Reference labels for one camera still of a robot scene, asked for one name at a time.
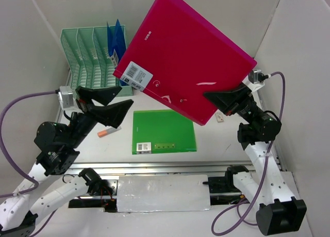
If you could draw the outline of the green clip file folder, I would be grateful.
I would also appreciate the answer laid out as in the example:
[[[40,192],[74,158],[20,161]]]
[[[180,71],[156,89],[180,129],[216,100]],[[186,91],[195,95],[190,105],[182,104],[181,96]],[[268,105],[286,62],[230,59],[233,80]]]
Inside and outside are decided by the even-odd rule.
[[[140,110],[133,113],[133,155],[196,151],[194,126],[188,118],[173,110]]]

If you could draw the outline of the red clip file folder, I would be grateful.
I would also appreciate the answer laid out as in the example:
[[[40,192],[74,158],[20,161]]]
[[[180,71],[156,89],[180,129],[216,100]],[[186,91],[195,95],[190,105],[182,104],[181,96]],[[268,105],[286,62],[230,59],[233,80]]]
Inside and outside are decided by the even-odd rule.
[[[256,64],[184,0],[155,0],[114,75],[205,125],[216,107],[204,93],[234,89]]]

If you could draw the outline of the blue clip file folder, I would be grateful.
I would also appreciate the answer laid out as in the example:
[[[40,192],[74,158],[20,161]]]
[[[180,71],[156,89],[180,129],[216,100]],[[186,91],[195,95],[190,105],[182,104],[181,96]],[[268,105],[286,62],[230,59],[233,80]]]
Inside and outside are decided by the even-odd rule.
[[[107,24],[107,47],[110,61],[116,68],[126,51],[125,36],[118,19],[113,27]]]

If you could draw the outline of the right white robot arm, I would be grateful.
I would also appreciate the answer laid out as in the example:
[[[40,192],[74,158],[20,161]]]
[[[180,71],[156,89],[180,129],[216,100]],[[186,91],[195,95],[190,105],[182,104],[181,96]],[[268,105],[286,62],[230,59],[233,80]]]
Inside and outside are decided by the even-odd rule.
[[[244,83],[233,90],[206,92],[204,97],[224,115],[238,114],[246,121],[239,124],[237,138],[260,179],[255,182],[244,166],[233,166],[225,173],[225,187],[245,196],[248,209],[256,211],[256,224],[264,236],[298,231],[307,206],[290,190],[269,150],[281,130],[280,118],[258,107]]]

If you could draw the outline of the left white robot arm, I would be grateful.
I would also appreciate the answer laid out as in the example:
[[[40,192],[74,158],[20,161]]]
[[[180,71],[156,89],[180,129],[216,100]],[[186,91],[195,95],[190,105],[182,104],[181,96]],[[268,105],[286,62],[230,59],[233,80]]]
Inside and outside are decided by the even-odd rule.
[[[133,100],[114,103],[120,86],[90,89],[60,87],[56,94],[61,107],[73,107],[68,124],[43,122],[35,144],[40,149],[29,173],[1,204],[1,236],[35,236],[36,225],[49,221],[55,211],[75,197],[108,192],[109,187],[92,168],[83,169],[69,182],[48,193],[47,189],[73,165],[79,156],[78,146],[97,124],[118,128]]]

